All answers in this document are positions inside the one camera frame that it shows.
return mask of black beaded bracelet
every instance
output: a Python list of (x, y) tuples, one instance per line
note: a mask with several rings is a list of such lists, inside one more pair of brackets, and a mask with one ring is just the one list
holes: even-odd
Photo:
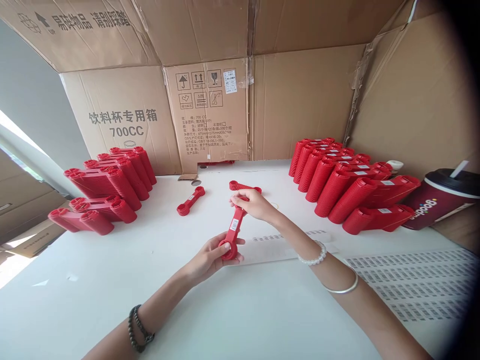
[[(155, 333), (149, 333), (147, 330), (145, 330), (142, 322), (139, 319), (139, 311), (140, 305), (134, 306), (130, 310), (130, 314), (128, 316), (128, 336), (130, 337), (130, 343), (131, 347), (139, 354), (143, 353), (145, 348), (149, 343), (151, 343), (154, 338), (155, 338)], [(141, 333), (144, 336), (144, 341), (145, 345), (139, 345), (139, 343), (135, 340), (135, 334), (134, 334), (134, 326), (133, 326), (133, 320), (135, 318), (136, 325), (140, 329)]]

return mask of barcode sticker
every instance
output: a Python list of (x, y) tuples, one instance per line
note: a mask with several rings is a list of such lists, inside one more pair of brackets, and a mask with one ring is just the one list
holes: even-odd
[(235, 70), (225, 71), (223, 73), (223, 80), (225, 82), (226, 94), (237, 92), (237, 76), (235, 75)]
[(233, 230), (233, 231), (237, 230), (238, 224), (239, 224), (239, 220), (238, 219), (233, 219), (231, 221), (230, 230)]

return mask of white pearl bracelet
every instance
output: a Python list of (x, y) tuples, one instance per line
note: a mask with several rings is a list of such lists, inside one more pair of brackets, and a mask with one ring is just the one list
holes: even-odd
[(327, 257), (327, 248), (325, 247), (325, 245), (323, 245), (320, 241), (314, 241), (318, 244), (318, 246), (321, 247), (321, 254), (319, 257), (313, 260), (304, 260), (300, 257), (300, 255), (298, 255), (298, 260), (300, 260), (304, 264), (307, 264), (308, 266), (320, 264)]

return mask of wrist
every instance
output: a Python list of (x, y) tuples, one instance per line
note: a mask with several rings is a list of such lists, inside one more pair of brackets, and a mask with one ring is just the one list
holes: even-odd
[(171, 278), (188, 291), (194, 288), (198, 283), (195, 276), (189, 272), (186, 266), (181, 267)]
[(273, 216), (271, 216), (267, 223), (272, 225), (275, 229), (279, 229), (285, 221), (288, 221), (289, 218), (283, 215), (280, 211), (276, 210)]

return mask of wall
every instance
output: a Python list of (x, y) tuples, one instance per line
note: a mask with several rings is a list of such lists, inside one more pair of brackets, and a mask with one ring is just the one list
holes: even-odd
[(59, 75), (0, 21), (0, 109), (62, 169), (89, 153)]

